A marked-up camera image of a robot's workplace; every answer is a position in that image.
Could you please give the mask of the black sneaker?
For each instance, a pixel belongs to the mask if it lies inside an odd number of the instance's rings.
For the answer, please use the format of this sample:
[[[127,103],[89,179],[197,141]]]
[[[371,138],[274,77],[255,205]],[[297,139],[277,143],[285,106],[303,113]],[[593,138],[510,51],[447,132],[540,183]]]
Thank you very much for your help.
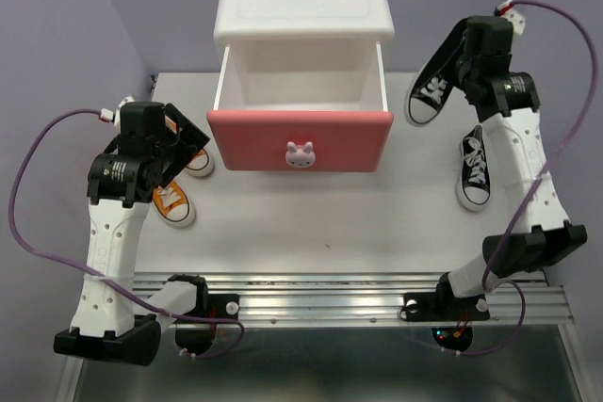
[[[461,171],[456,184],[460,204],[471,212],[482,211],[491,196],[490,174],[483,140],[478,124],[460,143]]]
[[[463,51],[466,18],[453,26],[432,57],[423,65],[404,101],[405,118],[413,126],[432,122],[455,87],[454,67]]]

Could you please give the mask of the pink bunny knob top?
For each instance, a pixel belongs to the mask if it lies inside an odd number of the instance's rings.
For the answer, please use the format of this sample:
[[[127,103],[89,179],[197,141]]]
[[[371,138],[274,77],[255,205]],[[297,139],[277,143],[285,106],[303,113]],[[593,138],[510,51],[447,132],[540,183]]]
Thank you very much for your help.
[[[311,141],[298,145],[293,141],[287,142],[287,150],[285,153],[286,163],[296,169],[310,168],[315,164],[316,154],[314,145]]]

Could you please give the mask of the dark pink top drawer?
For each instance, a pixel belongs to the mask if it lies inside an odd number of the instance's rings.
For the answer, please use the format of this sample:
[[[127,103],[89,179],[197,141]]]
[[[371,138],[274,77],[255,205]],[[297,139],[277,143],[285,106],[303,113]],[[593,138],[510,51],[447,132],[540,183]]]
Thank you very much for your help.
[[[229,170],[372,172],[394,119],[382,46],[371,40],[228,45],[206,117]],[[288,141],[311,141],[315,164],[290,167]]]

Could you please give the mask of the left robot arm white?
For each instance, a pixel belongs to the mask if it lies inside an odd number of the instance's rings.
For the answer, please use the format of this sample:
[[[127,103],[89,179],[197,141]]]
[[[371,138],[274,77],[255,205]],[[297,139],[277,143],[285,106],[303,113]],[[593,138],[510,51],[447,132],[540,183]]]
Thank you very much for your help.
[[[71,325],[56,334],[54,350],[146,366],[177,316],[198,321],[209,312],[199,276],[171,276],[147,307],[129,296],[155,189],[166,187],[209,138],[172,104],[128,102],[117,116],[119,133],[90,167],[88,268]]]

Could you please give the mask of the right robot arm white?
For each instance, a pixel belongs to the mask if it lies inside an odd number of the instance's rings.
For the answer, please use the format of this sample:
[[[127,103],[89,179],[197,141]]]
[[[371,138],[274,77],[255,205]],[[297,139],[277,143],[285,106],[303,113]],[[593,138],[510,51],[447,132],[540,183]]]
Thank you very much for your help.
[[[540,131],[540,99],[532,77],[511,72],[513,26],[495,16],[467,18],[453,80],[474,106],[497,161],[509,225],[486,237],[482,251],[446,274],[433,295],[434,309],[454,317],[468,297],[480,296],[521,272],[552,266],[585,244],[584,226],[562,207]]]

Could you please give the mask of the orange sneaker rear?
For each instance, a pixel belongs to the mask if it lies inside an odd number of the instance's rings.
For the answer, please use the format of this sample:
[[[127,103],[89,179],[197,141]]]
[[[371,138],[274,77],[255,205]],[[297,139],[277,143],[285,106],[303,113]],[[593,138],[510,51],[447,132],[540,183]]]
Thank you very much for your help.
[[[195,178],[208,177],[213,170],[213,159],[207,150],[200,150],[185,167],[185,172]]]

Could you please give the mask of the orange sneaker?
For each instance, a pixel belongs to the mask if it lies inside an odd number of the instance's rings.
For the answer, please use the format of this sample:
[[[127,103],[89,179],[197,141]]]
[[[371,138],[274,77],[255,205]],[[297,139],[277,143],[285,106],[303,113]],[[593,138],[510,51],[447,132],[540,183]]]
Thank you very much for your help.
[[[173,228],[184,229],[195,220],[194,204],[175,180],[154,190],[153,204],[160,218]]]
[[[207,150],[200,150],[185,167],[185,172],[195,178],[208,177],[213,170],[213,159]]]

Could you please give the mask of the orange sneaker front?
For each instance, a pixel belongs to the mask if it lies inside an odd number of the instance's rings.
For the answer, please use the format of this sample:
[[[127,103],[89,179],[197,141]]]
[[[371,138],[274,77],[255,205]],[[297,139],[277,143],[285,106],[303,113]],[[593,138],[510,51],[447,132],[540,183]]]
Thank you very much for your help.
[[[173,228],[184,229],[195,220],[194,204],[175,180],[154,190],[153,204],[160,218]]]

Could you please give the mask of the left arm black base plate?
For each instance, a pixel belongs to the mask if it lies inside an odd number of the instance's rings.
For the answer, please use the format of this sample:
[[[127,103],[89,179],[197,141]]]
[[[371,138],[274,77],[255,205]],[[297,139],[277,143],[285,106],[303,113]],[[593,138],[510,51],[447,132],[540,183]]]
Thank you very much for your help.
[[[186,319],[160,315],[162,329],[173,328],[178,354],[193,360],[209,360],[233,351],[243,339],[245,328],[238,320],[240,296],[210,294],[200,308],[185,313]]]

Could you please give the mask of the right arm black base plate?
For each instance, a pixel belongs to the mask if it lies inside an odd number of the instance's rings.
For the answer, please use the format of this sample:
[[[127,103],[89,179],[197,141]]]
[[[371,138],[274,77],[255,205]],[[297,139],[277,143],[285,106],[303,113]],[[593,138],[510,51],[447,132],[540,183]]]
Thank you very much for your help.
[[[445,350],[466,352],[473,341],[473,321],[490,319],[484,295],[456,298],[433,292],[411,292],[403,295],[399,318],[411,323],[433,323],[432,337]]]

